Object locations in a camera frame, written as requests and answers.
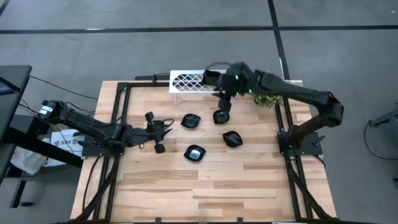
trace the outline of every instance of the black bowl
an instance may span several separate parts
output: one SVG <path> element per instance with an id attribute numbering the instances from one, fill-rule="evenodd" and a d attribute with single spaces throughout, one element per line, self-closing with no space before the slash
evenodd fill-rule
<path id="1" fill-rule="evenodd" d="M 197 145 L 191 145 L 184 153 L 184 157 L 192 162 L 199 162 L 205 155 L 206 150 Z"/>
<path id="2" fill-rule="evenodd" d="M 186 114 L 181 121 L 181 125 L 193 129 L 199 125 L 200 117 L 195 114 Z"/>
<path id="3" fill-rule="evenodd" d="M 241 136 L 236 131 L 229 131 L 223 134 L 224 142 L 229 147 L 238 147 L 243 145 Z"/>
<path id="4" fill-rule="evenodd" d="M 213 113 L 215 124 L 225 124 L 229 121 L 229 113 L 226 110 L 218 110 Z"/>

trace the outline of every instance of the wooden table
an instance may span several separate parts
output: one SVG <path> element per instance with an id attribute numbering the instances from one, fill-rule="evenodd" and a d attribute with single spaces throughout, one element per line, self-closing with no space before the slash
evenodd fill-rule
<path id="1" fill-rule="evenodd" d="M 110 121 L 117 83 L 103 82 L 96 119 Z M 218 110 L 217 102 L 209 94 L 181 94 L 177 95 L 174 106 L 168 87 L 132 88 L 128 123 L 143 128 L 148 111 L 153 111 L 157 119 L 174 118 L 175 123 L 164 140 L 165 153 L 156 154 L 153 142 L 141 150 L 126 148 L 119 165 L 112 222 L 153 222 L 155 217 L 165 222 L 233 222 L 237 217 L 246 221 L 295 220 L 285 162 L 276 138 L 279 129 L 275 108 L 262 108 L 247 95 L 233 101 L 228 124 L 215 125 L 213 112 Z M 308 105 L 289 102 L 295 124 L 310 119 Z M 180 125 L 187 113 L 201 117 L 194 131 Z M 226 146 L 222 134 L 231 130 L 241 135 L 243 146 L 236 149 Z M 199 163 L 183 157 L 191 144 L 207 150 Z M 81 213 L 94 160 L 84 161 L 71 218 Z M 309 191 L 327 213 L 335 216 L 323 165 L 312 156 L 302 156 L 302 160 Z M 94 169 L 86 204 L 97 190 L 101 166 L 102 158 Z M 302 194 L 298 189 L 297 192 L 304 217 Z M 100 218 L 104 217 L 107 195 L 106 192 L 103 197 Z"/>

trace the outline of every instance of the gray floor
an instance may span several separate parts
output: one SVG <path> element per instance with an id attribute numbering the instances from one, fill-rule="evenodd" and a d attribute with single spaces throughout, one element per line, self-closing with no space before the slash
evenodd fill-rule
<path id="1" fill-rule="evenodd" d="M 398 24 L 395 0 L 278 0 L 275 8 L 280 26 Z M 0 30 L 271 24 L 266 0 L 10 0 L 0 17 Z M 322 146 L 338 216 L 396 223 L 398 190 L 392 178 L 398 177 L 398 162 L 370 155 L 363 129 L 367 120 L 396 108 L 398 30 L 284 31 L 282 40 L 291 78 L 332 91 L 346 108 L 340 127 L 320 131 L 326 135 Z M 272 31 L 0 35 L 0 49 L 0 65 L 32 65 L 33 76 L 91 96 L 98 96 L 103 80 L 203 69 L 215 61 L 242 60 L 282 75 Z M 23 99 L 33 109 L 43 99 L 71 101 L 88 110 L 96 104 L 36 80 L 29 81 Z M 376 154 L 398 157 L 398 142 L 387 128 L 369 129 L 368 141 Z M 16 181 L 3 182 L 4 223 L 68 219 L 78 172 L 45 176 L 29 182 L 23 194 L 36 203 L 31 208 L 8 209 Z"/>

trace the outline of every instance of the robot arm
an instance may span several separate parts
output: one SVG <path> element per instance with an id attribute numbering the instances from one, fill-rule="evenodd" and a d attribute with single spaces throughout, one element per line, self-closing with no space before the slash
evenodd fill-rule
<path id="1" fill-rule="evenodd" d="M 39 119 L 51 124 L 65 124 L 80 133 L 87 134 L 94 138 L 95 142 L 79 141 L 82 146 L 99 146 L 103 148 L 116 149 L 119 147 L 133 147 L 154 140 L 158 153 L 164 152 L 163 145 L 159 141 L 171 131 L 170 124 L 165 121 L 153 121 L 152 112 L 146 114 L 148 125 L 146 129 L 133 128 L 125 123 L 104 123 L 90 116 L 76 112 L 69 108 L 67 103 L 62 101 L 44 100 L 39 111 Z"/>
<path id="2" fill-rule="evenodd" d="M 231 97 L 246 93 L 282 95 L 315 106 L 319 115 L 289 129 L 286 141 L 292 148 L 300 147 L 304 136 L 324 126 L 338 126 L 343 120 L 344 107 L 331 92 L 292 85 L 271 73 L 252 72 L 243 62 L 232 64 L 225 74 L 206 70 L 202 83 L 213 85 L 220 91 L 215 95 L 220 97 L 218 106 L 222 110 L 231 109 Z"/>

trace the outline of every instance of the wire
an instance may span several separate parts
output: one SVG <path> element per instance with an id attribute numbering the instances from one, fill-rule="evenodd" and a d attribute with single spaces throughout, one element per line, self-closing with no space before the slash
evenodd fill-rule
<path id="1" fill-rule="evenodd" d="M 85 111 L 85 112 L 87 112 L 88 114 L 90 114 L 90 113 L 92 113 L 92 112 L 95 112 L 95 111 L 88 111 L 88 110 L 85 110 L 85 109 L 81 109 L 80 107 L 74 105 L 74 104 L 71 103 L 71 102 L 65 102 L 65 104 L 70 104 L 70 105 L 72 105 L 73 107 L 75 107 L 76 109 L 81 110 L 81 111 Z"/>
<path id="2" fill-rule="evenodd" d="M 19 107 L 20 109 L 23 109 L 23 110 L 27 111 L 28 113 L 30 113 L 30 114 L 33 115 L 34 117 L 36 117 L 36 114 L 34 114 L 31 110 L 29 110 L 29 109 L 28 109 L 27 107 L 25 107 L 24 105 L 19 104 L 18 107 Z"/>
<path id="3" fill-rule="evenodd" d="M 210 67 L 213 67 L 215 65 L 228 65 L 231 66 L 232 64 L 229 62 L 215 62 L 215 63 L 211 63 L 206 67 L 206 70 L 208 70 Z"/>
<path id="4" fill-rule="evenodd" d="M 323 161 L 323 159 L 321 159 L 319 156 L 313 155 L 315 158 L 317 158 L 324 166 L 324 168 L 326 168 L 326 164 L 325 161 Z"/>
<path id="5" fill-rule="evenodd" d="M 35 113 L 38 113 L 37 111 L 32 110 L 32 108 L 30 108 L 30 106 L 26 103 L 25 100 L 21 99 L 21 101 L 24 102 L 24 103 L 26 104 L 26 107 L 27 107 L 29 110 L 31 110 L 31 111 L 33 111 L 33 112 L 35 112 Z"/>
<path id="6" fill-rule="evenodd" d="M 69 93 L 73 93 L 73 94 L 76 94 L 76 95 L 78 95 L 78 96 L 82 96 L 82 97 L 89 98 L 89 99 L 92 99 L 92 100 L 98 100 L 98 98 L 91 97 L 91 96 L 86 96 L 86 95 L 83 95 L 83 94 L 80 94 L 80 93 L 76 93 L 76 92 L 71 91 L 71 90 L 67 90 L 66 88 L 62 88 L 62 87 L 57 86 L 57 85 L 55 85 L 55 84 L 53 84 L 53 83 L 50 83 L 50 82 L 48 82 L 48 81 L 45 81 L 45 80 L 43 80 L 43 79 L 41 79 L 41 78 L 37 78 L 37 77 L 34 77 L 34 76 L 32 76 L 32 75 L 29 75 L 29 76 L 30 76 L 31 78 L 34 78 L 34 79 L 39 80 L 39 81 L 42 81 L 42 82 L 47 83 L 47 84 L 49 84 L 49 85 L 52 85 L 52 86 L 54 86 L 54 87 L 60 88 L 61 90 L 65 90 L 65 91 L 67 91 L 67 92 L 69 92 Z"/>
<path id="7" fill-rule="evenodd" d="M 366 140 L 366 130 L 368 129 L 368 126 L 369 126 L 369 123 L 367 123 L 366 124 L 366 126 L 365 126 L 365 129 L 364 129 L 364 131 L 363 131 L 363 138 L 364 138 L 364 140 L 365 140 L 365 145 L 366 145 L 366 149 L 372 154 L 372 155 L 374 155 L 375 157 L 377 157 L 377 158 L 379 158 L 379 159 L 385 159 L 385 160 L 398 160 L 398 158 L 385 158 L 385 157 L 381 157 L 381 156 L 378 156 L 378 155 L 376 155 L 375 153 L 373 153 L 372 152 L 372 150 L 369 148 L 369 146 L 368 146 L 368 141 Z"/>
<path id="8" fill-rule="evenodd" d="M 118 167 L 119 167 L 119 163 L 114 162 L 110 172 L 108 173 L 108 176 L 105 178 L 105 182 L 99 187 L 96 194 L 91 199 L 91 202 L 87 205 L 86 208 L 83 209 L 83 212 L 81 213 L 81 215 L 76 217 L 76 220 L 86 220 L 88 218 L 88 216 L 90 216 L 91 212 L 94 209 L 94 206 L 96 206 L 98 201 L 101 200 L 101 197 L 102 197 L 104 191 L 106 190 L 106 188 L 108 187 L 108 185 L 113 180 L 116 180 Z"/>
<path id="9" fill-rule="evenodd" d="M 83 195 L 83 206 L 81 207 L 81 212 L 84 212 L 84 211 L 85 211 L 85 206 L 86 206 L 86 195 L 87 195 L 87 190 L 88 190 L 88 184 L 90 183 L 90 179 L 91 179 L 91 176 L 93 175 L 94 167 L 95 167 L 95 165 L 97 164 L 97 162 L 98 162 L 99 159 L 100 159 L 100 157 L 98 156 L 98 157 L 96 158 L 96 160 L 94 161 L 93 166 L 91 167 L 90 174 L 88 175 L 88 180 L 87 180 L 87 184 L 86 184 L 85 194 Z"/>

